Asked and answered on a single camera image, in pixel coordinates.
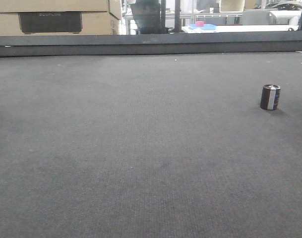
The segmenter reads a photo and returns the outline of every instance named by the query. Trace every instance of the white table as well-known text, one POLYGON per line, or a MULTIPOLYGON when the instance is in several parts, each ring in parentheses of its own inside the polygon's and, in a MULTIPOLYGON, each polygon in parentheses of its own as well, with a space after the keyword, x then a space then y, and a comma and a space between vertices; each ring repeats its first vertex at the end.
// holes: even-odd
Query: white table
POLYGON ((257 32, 257 31, 287 31, 289 28, 294 30, 298 26, 293 25, 262 25, 262 26, 217 26, 216 30, 191 30, 188 26, 183 26, 181 29, 187 33, 214 33, 214 32, 257 32))
POLYGON ((301 17, 302 11, 270 11, 270 14, 274 17, 275 23, 280 23, 281 20, 290 20, 291 18, 297 16, 298 18, 301 17))

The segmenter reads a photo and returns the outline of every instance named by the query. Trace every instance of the pink object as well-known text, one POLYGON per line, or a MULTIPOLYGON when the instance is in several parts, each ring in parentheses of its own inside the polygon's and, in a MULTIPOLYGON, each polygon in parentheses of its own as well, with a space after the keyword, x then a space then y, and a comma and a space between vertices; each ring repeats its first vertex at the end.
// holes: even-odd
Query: pink object
POLYGON ((195 22, 195 26, 204 26, 205 22, 204 21, 197 21, 195 22))

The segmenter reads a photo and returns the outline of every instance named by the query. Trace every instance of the metal frame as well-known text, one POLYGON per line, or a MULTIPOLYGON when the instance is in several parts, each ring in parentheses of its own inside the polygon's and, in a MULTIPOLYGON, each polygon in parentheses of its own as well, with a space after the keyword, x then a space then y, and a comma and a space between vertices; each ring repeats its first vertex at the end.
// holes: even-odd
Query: metal frame
POLYGON ((302 31, 0 37, 0 57, 302 51, 302 31))

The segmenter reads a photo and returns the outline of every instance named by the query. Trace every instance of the can label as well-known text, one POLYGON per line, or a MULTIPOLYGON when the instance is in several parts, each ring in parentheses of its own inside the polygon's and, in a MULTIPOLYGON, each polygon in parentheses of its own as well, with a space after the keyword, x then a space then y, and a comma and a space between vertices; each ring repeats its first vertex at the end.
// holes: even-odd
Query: can label
POLYGON ((265 110, 275 110, 279 104, 281 87, 273 84, 263 86, 261 97, 261 108, 265 110))

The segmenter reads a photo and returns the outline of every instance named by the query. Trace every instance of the dark can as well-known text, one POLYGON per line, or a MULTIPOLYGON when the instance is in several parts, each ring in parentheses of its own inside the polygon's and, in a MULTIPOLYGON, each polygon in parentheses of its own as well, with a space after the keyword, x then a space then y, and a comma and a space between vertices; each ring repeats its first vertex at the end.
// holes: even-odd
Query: dark can
POLYGON ((261 108, 265 110, 275 110, 279 104, 281 87, 273 84, 263 86, 261 97, 261 108))

